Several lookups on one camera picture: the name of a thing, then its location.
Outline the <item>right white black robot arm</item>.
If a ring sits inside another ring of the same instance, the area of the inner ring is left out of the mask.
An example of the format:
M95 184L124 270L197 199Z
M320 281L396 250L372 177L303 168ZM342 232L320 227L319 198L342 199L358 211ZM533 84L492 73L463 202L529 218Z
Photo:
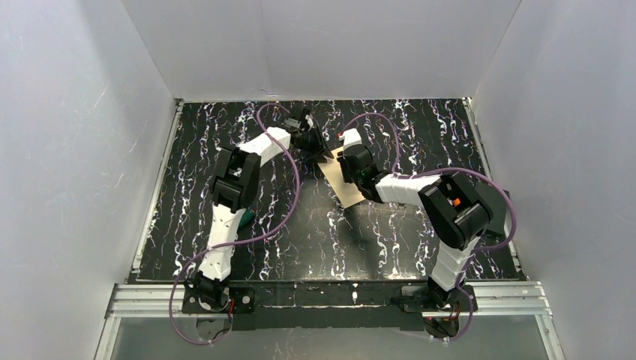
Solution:
M339 136L337 153L343 180L375 203L399 203L423 210L437 237L439 251L423 294L426 305L442 308L461 285L463 269L473 249L494 218L491 207L458 171L419 178L378 168L357 130Z

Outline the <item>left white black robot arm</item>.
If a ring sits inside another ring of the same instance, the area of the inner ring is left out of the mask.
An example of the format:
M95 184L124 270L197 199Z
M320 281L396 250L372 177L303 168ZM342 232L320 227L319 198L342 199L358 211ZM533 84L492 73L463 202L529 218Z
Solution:
M314 163L333 157L307 108L295 108L278 125L263 127L254 139L220 150L211 179L211 231L196 273L184 279L186 293L204 309L219 312L230 306L228 280L236 236L243 216L257 198L261 167L284 155L292 165L295 186L300 186L291 149L298 149Z

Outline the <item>cream envelope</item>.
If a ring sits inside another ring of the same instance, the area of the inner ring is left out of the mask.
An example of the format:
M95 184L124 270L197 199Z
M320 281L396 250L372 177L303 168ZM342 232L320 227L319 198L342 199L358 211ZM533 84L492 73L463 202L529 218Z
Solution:
M336 148L331 153L334 156L333 159L327 158L325 163L319 163L319 168L322 171L326 181L334 191L338 201L345 208L354 206L365 198L362 193L357 189L354 184L346 183L341 171L340 164L337 161L336 155L343 151L343 147Z

